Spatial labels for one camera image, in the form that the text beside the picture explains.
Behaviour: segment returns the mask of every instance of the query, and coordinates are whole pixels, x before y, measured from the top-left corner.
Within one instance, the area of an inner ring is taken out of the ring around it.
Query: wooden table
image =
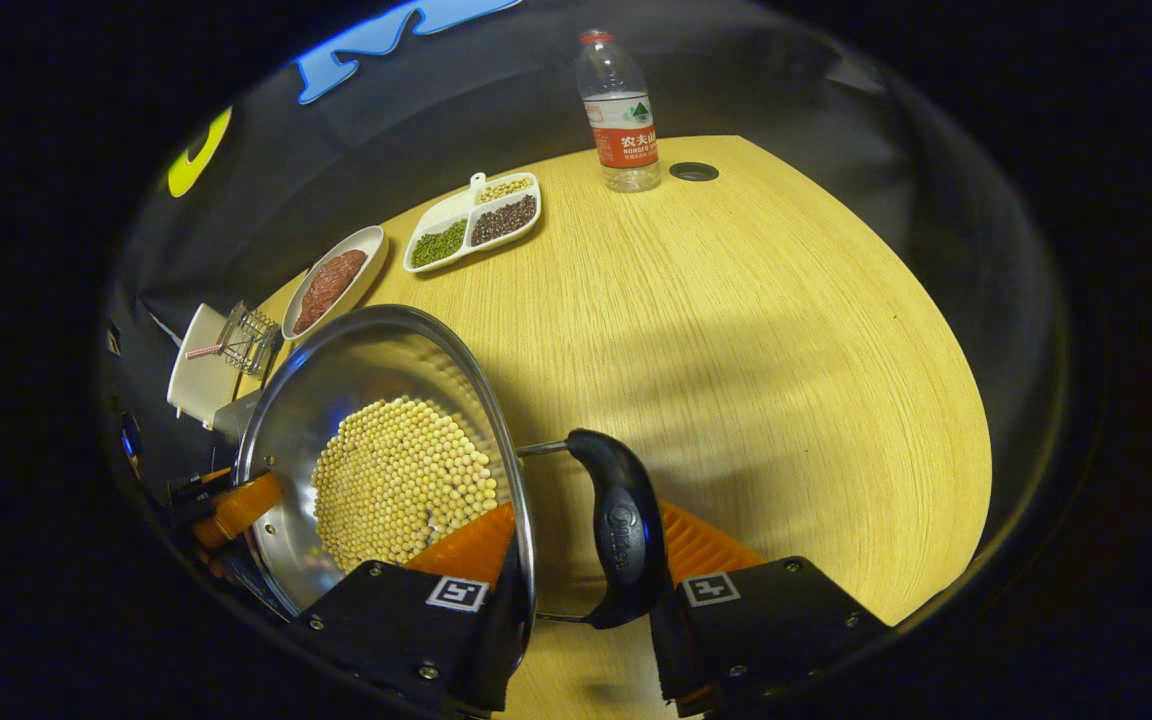
[[[990,440],[963,353],[896,255],[803,174],[740,137],[668,138],[660,158],[721,176],[621,195],[593,150],[525,165],[509,172],[544,196],[529,236],[430,275],[402,255],[440,197],[385,220],[393,247],[364,304],[419,306],[458,333],[516,444],[620,438],[660,497],[768,559],[809,558],[896,623],[963,571],[986,516]],[[262,310],[282,316],[298,282]],[[544,456],[526,485],[541,609],[590,611],[589,478]],[[676,717],[646,619],[541,621],[507,703],[506,719]]]

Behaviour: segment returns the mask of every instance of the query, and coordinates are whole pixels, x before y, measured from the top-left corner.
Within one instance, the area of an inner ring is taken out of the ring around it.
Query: plastic bottle
[[[649,84],[616,37],[590,29],[582,33],[576,86],[594,131],[607,187],[621,192],[650,190],[660,183],[655,120]]]

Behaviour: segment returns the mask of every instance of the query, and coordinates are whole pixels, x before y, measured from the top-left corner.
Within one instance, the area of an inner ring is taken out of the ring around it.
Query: white sectioned dish
[[[321,318],[314,320],[314,324],[306,327],[305,332],[291,332],[291,328],[296,327],[296,320],[301,317],[301,301],[305,300],[305,293],[310,290],[310,283],[314,281],[314,275],[319,274],[319,270],[323,270],[323,265],[328,263],[329,259],[338,258],[338,256],[349,250],[361,250],[367,255],[367,258],[362,263],[361,268],[358,268],[358,273],[347,285],[344,291],[340,293],[338,301],[333,302],[332,306],[328,306],[328,311]],[[371,225],[369,228],[362,228],[361,232],[356,232],[351,236],[338,242],[336,247],[333,247],[332,250],[326,252],[310,268],[310,272],[305,274],[305,279],[301,281],[301,287],[296,288],[296,295],[291,296],[291,304],[288,304],[287,311],[283,313],[283,338],[287,338],[289,341],[303,340],[308,334],[323,327],[325,323],[332,323],[334,318],[353,310],[353,306],[358,304],[364,293],[374,282],[376,274],[380,273],[380,265],[384,265],[385,255],[388,252],[389,241],[385,237],[385,230],[380,225]]]
[[[515,181],[515,179],[531,179],[531,184],[520,190],[513,192],[511,195],[506,195],[505,197],[499,197],[497,200],[484,202],[484,204],[477,204],[476,199],[479,192],[483,192],[486,187],[493,184]],[[522,200],[526,196],[532,196],[536,198],[536,213],[530,220],[526,220],[525,225],[511,233],[506,233],[503,236],[494,237],[490,241],[483,243],[483,245],[470,245],[470,240],[473,237],[473,225],[477,220],[483,217],[484,213],[490,213],[493,210],[500,210],[513,202]],[[525,236],[530,232],[532,225],[536,225],[536,220],[540,218],[540,181],[536,179],[535,174],[531,173],[513,173],[508,176],[501,176],[494,179],[494,181],[486,181],[486,176],[483,173],[476,173],[473,177],[470,177],[470,187],[463,192],[457,192],[448,199],[440,200],[432,209],[425,210],[425,214],[420,215],[420,221],[416,223],[416,229],[412,232],[411,240],[407,242],[407,252],[403,253],[403,270],[408,273],[426,273],[430,270],[444,268],[444,266],[452,265],[465,258],[467,255],[471,252],[477,252],[480,250],[490,250],[493,247],[503,245],[507,242],[513,242],[522,236]],[[420,265],[419,268],[412,266],[412,251],[416,250],[416,241],[424,237],[425,234],[444,232],[447,229],[448,225],[456,222],[457,220],[465,220],[465,236],[461,238],[461,249],[447,258],[441,260],[433,260],[433,263]]]

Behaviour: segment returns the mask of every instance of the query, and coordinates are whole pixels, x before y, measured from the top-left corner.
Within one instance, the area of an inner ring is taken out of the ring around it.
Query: white dish
[[[484,188],[515,181],[515,179],[531,179],[531,184],[522,188],[517,192],[511,195],[506,195],[505,197],[499,197],[497,200],[484,202],[484,204],[477,204],[475,202],[479,192],[483,192]],[[509,232],[500,237],[493,237],[490,241],[483,243],[483,245],[470,245],[471,237],[473,237],[473,225],[477,223],[484,213],[490,213],[493,210],[500,210],[513,202],[522,200],[524,197],[532,196],[536,198],[536,212],[531,215],[530,220],[526,220],[525,225],[515,232]],[[513,173],[508,176],[502,176],[494,179],[492,182],[486,182],[486,176],[483,173],[476,173],[473,177],[470,177],[470,187],[468,190],[457,192],[448,199],[440,200],[432,209],[426,210],[424,215],[420,215],[420,221],[416,223],[416,229],[412,232],[411,240],[407,242],[407,252],[403,253],[403,270],[408,273],[429,273],[430,270],[444,268],[444,266],[452,265],[465,258],[467,255],[471,252],[479,252],[480,250],[492,250],[493,247],[503,245],[507,242],[513,242],[522,236],[525,236],[530,232],[532,225],[536,225],[536,220],[540,219],[540,182],[536,179],[535,174],[531,173]],[[412,266],[412,251],[416,250],[416,241],[420,237],[426,236],[430,233],[444,232],[447,229],[448,225],[456,222],[457,220],[465,220],[465,236],[461,238],[461,248],[456,252],[448,255],[447,258],[441,260],[433,260],[425,265],[420,265],[418,268]]]
[[[168,381],[168,404],[177,409],[177,418],[184,411],[209,430],[217,417],[217,410],[228,406],[234,399],[238,369],[220,355],[205,355],[195,359],[187,359],[185,355],[200,347],[215,344],[223,327],[223,314],[211,306],[199,305],[192,320],[189,320],[189,329],[180,341],[177,361],[172,366],[172,379]]]
[[[319,274],[319,270],[323,270],[323,265],[326,265],[328,260],[339,258],[340,255],[349,250],[361,250],[367,255],[358,268],[358,273],[353,275],[353,281],[347,285],[344,291],[340,293],[340,297],[333,302],[332,306],[328,306],[328,311],[321,318],[314,320],[314,324],[301,333],[291,332],[291,328],[296,327],[296,320],[301,317],[301,301],[305,300],[305,293],[310,290],[310,283],[314,281],[314,275]],[[380,265],[384,265],[385,255],[388,252],[389,242],[380,225],[362,228],[361,232],[338,242],[336,247],[333,247],[310,268],[305,279],[301,281],[301,287],[296,288],[296,295],[291,296],[291,304],[288,304],[287,311],[283,313],[283,338],[287,338],[288,341],[303,340],[308,334],[323,327],[325,323],[332,323],[333,319],[353,310],[353,306],[358,304],[364,293],[374,282],[376,274],[380,273]]]

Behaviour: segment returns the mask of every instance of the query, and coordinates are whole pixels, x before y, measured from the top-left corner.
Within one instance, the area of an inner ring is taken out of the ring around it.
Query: stainless steel pan
[[[518,455],[569,450],[594,480],[594,541],[608,575],[608,593],[585,617],[594,628],[643,615],[668,585],[664,528],[641,462],[621,442],[574,430],[556,444],[513,447],[483,370],[449,328],[412,306],[365,306],[340,316],[298,347],[271,376],[238,444],[237,482],[266,470],[283,480],[283,501],[248,530],[270,588],[300,614],[344,577],[316,532],[314,462],[348,414],[378,400],[407,395],[433,400],[458,416],[490,456],[494,477],[507,479],[526,589],[522,643],[535,621],[535,539]]]

